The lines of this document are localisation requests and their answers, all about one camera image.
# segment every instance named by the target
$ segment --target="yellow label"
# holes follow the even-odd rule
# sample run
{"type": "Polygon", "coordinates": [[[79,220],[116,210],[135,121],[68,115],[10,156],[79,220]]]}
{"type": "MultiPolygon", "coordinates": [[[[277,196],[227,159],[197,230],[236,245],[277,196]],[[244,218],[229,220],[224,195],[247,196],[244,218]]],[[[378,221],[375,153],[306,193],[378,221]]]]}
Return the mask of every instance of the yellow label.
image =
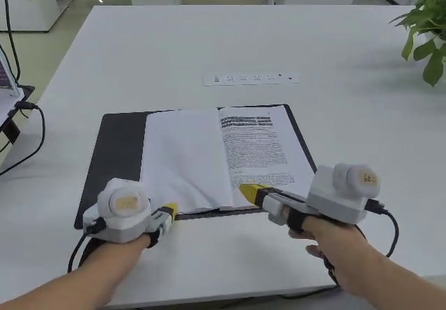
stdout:
{"type": "Polygon", "coordinates": [[[358,180],[363,185],[374,186],[378,185],[378,177],[376,174],[370,170],[361,170],[357,174],[358,180]]]}
{"type": "Polygon", "coordinates": [[[117,210],[136,210],[138,204],[138,198],[134,196],[120,197],[115,202],[117,210]]]}

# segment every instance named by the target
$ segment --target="black binder cover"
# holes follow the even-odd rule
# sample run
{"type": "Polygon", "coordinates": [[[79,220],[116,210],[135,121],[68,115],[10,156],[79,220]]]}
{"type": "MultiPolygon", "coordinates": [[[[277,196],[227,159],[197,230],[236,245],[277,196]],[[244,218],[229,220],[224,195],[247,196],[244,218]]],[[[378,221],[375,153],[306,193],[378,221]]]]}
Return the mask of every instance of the black binder cover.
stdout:
{"type": "MultiPolygon", "coordinates": [[[[271,104],[247,107],[276,107],[284,106],[294,128],[300,145],[307,156],[308,163],[316,172],[316,165],[299,130],[291,108],[287,104],[271,104]]],[[[85,210],[94,205],[98,194],[112,178],[122,178],[139,181],[141,173],[141,159],[146,131],[147,115],[158,111],[143,113],[105,114],[102,117],[98,138],[91,158],[89,172],[85,180],[79,209],[75,220],[75,228],[82,229],[82,215],[85,210]]],[[[247,210],[209,210],[196,214],[183,214],[177,219],[194,219],[204,217],[241,215],[261,212],[258,208],[247,210]]]]}

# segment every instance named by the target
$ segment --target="white page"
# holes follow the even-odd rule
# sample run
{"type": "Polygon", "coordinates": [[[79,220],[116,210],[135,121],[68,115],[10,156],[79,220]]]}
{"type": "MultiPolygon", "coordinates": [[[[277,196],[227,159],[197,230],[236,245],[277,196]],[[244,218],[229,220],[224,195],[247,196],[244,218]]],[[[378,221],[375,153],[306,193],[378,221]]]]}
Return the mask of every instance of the white page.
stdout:
{"type": "Polygon", "coordinates": [[[233,206],[216,109],[147,116],[141,181],[154,209],[169,202],[183,213],[233,206]]]}
{"type": "Polygon", "coordinates": [[[232,107],[219,114],[235,207],[249,205],[241,183],[308,194],[314,172],[285,107],[232,107]]]}

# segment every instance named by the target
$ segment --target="finger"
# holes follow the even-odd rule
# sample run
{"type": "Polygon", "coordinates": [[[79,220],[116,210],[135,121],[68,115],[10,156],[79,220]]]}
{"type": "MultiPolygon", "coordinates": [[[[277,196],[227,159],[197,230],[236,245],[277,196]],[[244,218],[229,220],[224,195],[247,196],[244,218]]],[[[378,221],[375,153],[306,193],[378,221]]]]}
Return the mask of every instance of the finger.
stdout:
{"type": "Polygon", "coordinates": [[[303,231],[302,233],[297,233],[293,230],[288,231],[288,235],[293,239],[308,239],[308,240],[314,240],[314,236],[306,231],[303,231]]]}
{"type": "Polygon", "coordinates": [[[322,253],[321,249],[319,248],[319,246],[308,245],[307,247],[305,247],[305,249],[307,250],[308,254],[311,254],[312,256],[323,259],[323,253],[322,253]]]}

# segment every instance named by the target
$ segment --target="power strip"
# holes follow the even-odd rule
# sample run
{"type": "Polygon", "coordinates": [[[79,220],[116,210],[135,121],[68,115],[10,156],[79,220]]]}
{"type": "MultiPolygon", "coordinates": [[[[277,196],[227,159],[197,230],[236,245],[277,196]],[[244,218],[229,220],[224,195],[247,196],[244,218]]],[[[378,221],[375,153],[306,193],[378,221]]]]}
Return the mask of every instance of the power strip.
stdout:
{"type": "Polygon", "coordinates": [[[296,72],[226,73],[203,77],[204,86],[280,85],[298,82],[299,75],[296,72]]]}

